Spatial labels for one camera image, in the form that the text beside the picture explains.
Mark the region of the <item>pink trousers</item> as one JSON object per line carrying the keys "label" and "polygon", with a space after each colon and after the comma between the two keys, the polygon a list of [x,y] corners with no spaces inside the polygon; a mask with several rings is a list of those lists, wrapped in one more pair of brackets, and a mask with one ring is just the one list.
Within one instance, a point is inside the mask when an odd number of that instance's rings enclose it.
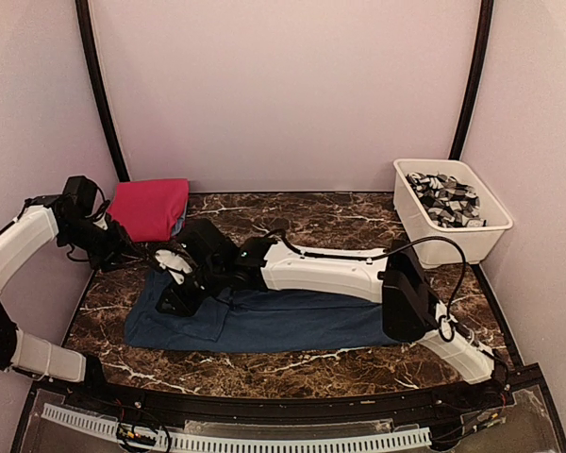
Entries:
{"label": "pink trousers", "polygon": [[166,242],[175,221],[187,214],[189,194],[185,178],[120,183],[108,213],[133,242]]}

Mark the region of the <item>dark blue garment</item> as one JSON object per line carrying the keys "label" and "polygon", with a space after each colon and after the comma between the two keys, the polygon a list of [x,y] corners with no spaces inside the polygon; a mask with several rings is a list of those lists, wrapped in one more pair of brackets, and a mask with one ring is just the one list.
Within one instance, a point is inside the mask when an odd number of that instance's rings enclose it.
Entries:
{"label": "dark blue garment", "polygon": [[160,313],[157,303],[173,279],[150,272],[127,315],[125,344],[173,351],[277,353],[388,346],[380,305],[342,295],[300,290],[223,291],[195,315]]}

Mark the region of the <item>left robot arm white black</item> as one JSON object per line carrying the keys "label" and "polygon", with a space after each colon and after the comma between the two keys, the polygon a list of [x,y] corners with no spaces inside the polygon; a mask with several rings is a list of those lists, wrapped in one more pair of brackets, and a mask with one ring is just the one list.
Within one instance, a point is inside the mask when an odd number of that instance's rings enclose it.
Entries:
{"label": "left robot arm white black", "polygon": [[[78,383],[78,397],[94,411],[107,411],[114,403],[113,389],[95,376],[98,361],[60,346],[54,335],[40,335],[48,328],[44,315],[64,322],[53,299],[70,294],[68,283],[80,288],[84,273],[74,269],[75,263],[110,271],[128,261],[125,232],[108,216],[108,204],[95,182],[71,176],[62,193],[27,198],[0,230],[0,370]],[[17,295],[29,298],[31,309],[15,303]],[[51,300],[43,303],[44,296]],[[12,317],[32,309],[41,325],[27,332],[30,322]]]}

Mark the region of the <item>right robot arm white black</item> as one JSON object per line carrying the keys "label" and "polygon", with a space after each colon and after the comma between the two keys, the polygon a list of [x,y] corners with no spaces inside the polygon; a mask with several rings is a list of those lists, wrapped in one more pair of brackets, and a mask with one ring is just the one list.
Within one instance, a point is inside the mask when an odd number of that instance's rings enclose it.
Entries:
{"label": "right robot arm white black", "polygon": [[189,317],[224,289],[304,290],[361,299],[380,307],[389,338],[421,344],[455,368],[467,382],[463,402],[481,410],[498,395],[507,366],[435,293],[415,246],[400,241],[390,251],[301,248],[282,229],[236,245],[211,221],[200,219],[153,253],[155,265],[174,280],[158,309]]}

